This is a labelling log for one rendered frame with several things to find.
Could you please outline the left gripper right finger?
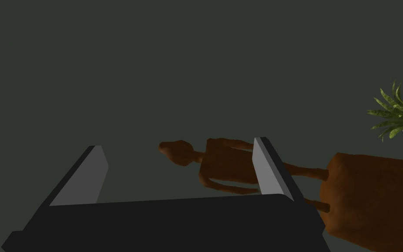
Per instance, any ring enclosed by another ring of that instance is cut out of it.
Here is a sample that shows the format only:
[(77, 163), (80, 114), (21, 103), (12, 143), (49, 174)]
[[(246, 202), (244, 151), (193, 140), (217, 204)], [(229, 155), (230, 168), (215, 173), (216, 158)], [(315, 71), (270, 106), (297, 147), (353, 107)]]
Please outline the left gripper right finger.
[(254, 138), (252, 161), (262, 195), (282, 194), (294, 202), (304, 201), (301, 191), (268, 138)]

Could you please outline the brown human figure statue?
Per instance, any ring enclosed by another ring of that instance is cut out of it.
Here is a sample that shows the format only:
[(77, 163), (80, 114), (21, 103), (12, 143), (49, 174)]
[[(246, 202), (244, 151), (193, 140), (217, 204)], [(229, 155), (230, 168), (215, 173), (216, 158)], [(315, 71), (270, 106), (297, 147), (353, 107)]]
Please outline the brown human figure statue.
[[(159, 151), (179, 166), (199, 163), (200, 183), (240, 195), (256, 188), (225, 181), (257, 184), (253, 144), (209, 138), (204, 152), (183, 140), (161, 142)], [(320, 212), (328, 234), (373, 252), (403, 252), (403, 160), (337, 153), (326, 169), (284, 163), (289, 174), (321, 181), (320, 201), (307, 200)]]

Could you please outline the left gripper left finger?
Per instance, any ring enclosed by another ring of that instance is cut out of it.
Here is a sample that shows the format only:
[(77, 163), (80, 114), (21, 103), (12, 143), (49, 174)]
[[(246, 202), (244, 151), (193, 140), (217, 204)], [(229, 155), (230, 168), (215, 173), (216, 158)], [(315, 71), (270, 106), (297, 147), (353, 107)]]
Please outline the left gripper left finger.
[(102, 146), (89, 146), (41, 206), (96, 203), (107, 171), (108, 162)]

